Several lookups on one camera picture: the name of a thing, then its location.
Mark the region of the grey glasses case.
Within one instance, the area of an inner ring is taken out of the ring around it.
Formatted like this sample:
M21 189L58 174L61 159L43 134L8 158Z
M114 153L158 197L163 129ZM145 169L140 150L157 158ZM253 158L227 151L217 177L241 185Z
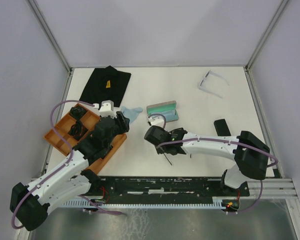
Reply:
M179 119L179 115L177 112L177 102L175 100L172 101L166 101L162 103L152 104L148 105L146 107L146 112L148 115L151 114L162 114L162 112L168 111L168 110L175 110Z

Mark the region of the black sunglasses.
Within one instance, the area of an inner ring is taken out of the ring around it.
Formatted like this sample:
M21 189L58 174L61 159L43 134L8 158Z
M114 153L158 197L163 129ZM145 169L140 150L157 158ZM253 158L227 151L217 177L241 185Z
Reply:
M168 155L186 155L187 153L181 148L180 145L163 145L155 147L157 154L163 154L165 159L172 166L172 162L169 160Z

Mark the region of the blue cleaning cloth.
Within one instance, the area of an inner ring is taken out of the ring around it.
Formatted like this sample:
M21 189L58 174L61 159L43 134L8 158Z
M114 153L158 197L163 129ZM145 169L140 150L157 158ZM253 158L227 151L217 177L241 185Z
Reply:
M177 112L175 109L164 111L162 112L162 115L165 116L167 122L172 122L178 119Z

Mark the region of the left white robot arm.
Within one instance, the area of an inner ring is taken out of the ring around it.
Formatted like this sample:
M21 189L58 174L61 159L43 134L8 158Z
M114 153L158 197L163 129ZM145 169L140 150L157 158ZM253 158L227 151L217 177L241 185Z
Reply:
M100 178L89 166L98 160L109 160L118 149L114 139L129 130L130 120L121 111L115 117L103 116L51 171L26 185L17 183L9 205L12 227L33 231L64 202L86 193L96 195L101 189Z

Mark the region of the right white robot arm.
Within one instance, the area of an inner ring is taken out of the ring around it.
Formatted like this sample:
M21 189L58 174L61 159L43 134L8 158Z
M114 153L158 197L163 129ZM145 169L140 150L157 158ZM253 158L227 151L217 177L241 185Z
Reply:
M219 183L221 193L232 195L248 180L263 181L266 178L270 149L249 131L235 136L203 136L184 128L167 131L153 125L144 139L151 143L157 154L203 154L231 160L235 165L225 170Z

